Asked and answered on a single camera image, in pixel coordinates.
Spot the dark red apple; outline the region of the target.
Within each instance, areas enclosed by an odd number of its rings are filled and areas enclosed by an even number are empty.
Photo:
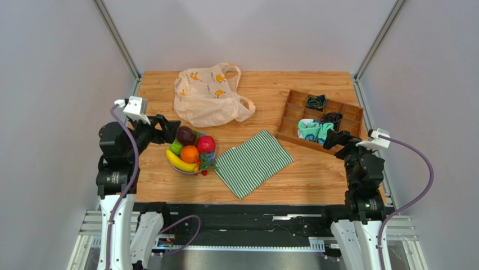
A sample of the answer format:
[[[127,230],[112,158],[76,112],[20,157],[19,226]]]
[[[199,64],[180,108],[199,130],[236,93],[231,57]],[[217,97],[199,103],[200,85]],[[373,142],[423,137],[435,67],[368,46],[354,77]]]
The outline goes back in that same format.
[[[193,132],[193,129],[187,126],[180,126],[177,130],[176,140],[179,141],[183,146],[194,145],[196,140],[196,135]]]

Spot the orange fruit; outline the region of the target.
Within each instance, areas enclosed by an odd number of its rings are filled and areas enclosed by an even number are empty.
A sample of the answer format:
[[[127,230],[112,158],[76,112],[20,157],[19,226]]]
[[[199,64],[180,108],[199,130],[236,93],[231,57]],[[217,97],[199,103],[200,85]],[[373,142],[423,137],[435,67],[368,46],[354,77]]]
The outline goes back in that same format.
[[[200,156],[200,152],[194,145],[184,146],[180,151],[180,158],[186,163],[195,163]]]

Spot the red pomegranate fruit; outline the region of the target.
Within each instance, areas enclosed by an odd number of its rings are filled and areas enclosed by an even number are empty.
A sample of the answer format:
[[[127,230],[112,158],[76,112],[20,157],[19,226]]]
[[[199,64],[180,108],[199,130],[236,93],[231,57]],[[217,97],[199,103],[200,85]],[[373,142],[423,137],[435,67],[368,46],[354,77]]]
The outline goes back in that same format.
[[[216,142],[212,136],[201,136],[196,143],[196,147],[200,153],[213,152],[216,149]]]

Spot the translucent banana print plastic bag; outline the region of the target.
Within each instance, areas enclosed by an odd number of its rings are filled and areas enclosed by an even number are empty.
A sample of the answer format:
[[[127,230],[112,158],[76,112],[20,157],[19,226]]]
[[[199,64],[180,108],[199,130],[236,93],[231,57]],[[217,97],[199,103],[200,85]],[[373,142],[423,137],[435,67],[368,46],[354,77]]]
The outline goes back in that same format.
[[[242,122],[256,111],[254,103],[238,94],[242,71],[229,62],[181,71],[174,82],[174,110],[194,127]]]

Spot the cherry sprig with leaves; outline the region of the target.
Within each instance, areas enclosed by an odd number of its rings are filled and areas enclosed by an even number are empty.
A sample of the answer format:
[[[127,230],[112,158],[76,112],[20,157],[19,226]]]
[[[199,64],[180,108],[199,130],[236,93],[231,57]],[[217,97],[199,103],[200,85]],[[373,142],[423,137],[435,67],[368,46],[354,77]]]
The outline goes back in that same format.
[[[217,168],[215,153],[200,153],[199,159],[196,161],[196,164],[199,168],[199,172],[203,176],[208,175],[209,171],[215,170]]]

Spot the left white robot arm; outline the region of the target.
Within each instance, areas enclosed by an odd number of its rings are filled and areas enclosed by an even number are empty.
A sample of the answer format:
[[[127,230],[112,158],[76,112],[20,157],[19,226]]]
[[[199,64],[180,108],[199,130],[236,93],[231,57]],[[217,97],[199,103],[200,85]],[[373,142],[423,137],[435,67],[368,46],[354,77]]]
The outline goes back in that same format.
[[[148,120],[131,120],[132,128],[114,121],[98,132],[102,151],[96,178],[102,214],[98,269],[146,269],[157,235],[171,224],[167,203],[150,202],[140,209],[132,229],[139,156],[150,143],[173,143],[180,127],[179,120],[168,121],[163,115]]]

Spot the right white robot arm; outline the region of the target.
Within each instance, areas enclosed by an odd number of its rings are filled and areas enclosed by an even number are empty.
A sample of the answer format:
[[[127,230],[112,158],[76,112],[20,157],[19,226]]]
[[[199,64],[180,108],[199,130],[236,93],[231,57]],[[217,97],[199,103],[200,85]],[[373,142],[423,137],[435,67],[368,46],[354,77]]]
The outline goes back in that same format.
[[[347,190],[345,203],[326,206],[324,217],[347,269],[391,269],[385,225],[389,211],[379,191],[385,160],[375,154],[390,141],[379,129],[368,136],[363,141],[346,130],[328,131],[323,147],[341,146],[335,157],[344,161]]]

